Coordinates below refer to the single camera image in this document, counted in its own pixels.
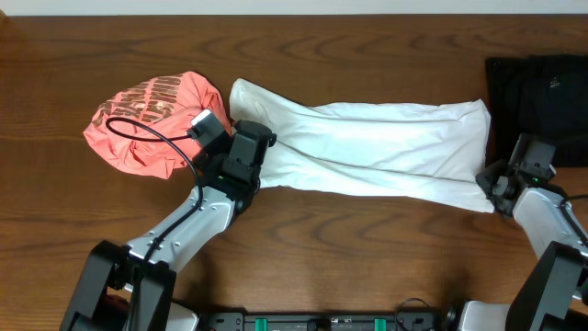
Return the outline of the white t-shirt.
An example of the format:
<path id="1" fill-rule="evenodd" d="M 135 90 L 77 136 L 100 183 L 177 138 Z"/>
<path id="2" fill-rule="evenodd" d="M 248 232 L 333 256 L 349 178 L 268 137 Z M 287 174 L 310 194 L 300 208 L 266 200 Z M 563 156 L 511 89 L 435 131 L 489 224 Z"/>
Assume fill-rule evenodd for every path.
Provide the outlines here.
<path id="1" fill-rule="evenodd" d="M 410 197 L 493 210 L 475 182 L 491 124 L 481 100 L 307 107 L 238 79 L 229 101 L 235 120 L 261 123 L 277 136 L 262 166 L 263 188 Z"/>

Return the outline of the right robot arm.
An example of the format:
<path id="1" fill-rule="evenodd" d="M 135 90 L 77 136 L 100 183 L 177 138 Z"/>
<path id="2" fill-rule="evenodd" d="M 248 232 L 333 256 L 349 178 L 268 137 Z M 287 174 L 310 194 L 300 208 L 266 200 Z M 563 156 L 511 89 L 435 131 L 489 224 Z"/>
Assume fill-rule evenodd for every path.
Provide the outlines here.
<path id="1" fill-rule="evenodd" d="M 511 303 L 465 302 L 458 331 L 586 329 L 586 314 L 570 305 L 587 301 L 587 233 L 573 214 L 571 196 L 550 182 L 555 152 L 555 143 L 522 134 L 509 160 L 476 176 L 494 209 L 523 228 L 537 263 Z"/>

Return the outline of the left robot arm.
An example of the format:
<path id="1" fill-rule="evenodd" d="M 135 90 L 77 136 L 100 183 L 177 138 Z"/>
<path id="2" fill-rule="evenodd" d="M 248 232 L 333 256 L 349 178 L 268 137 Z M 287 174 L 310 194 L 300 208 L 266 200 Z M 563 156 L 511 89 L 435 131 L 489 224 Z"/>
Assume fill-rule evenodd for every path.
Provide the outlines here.
<path id="1" fill-rule="evenodd" d="M 215 117 L 194 120 L 188 135 L 202 146 L 205 165 L 187 199 L 147 234 L 90 252 L 60 328 L 74 330 L 194 330 L 198 315 L 172 301 L 180 270 L 225 231 L 259 190 L 266 151 L 277 136 L 240 120 L 234 133 Z"/>

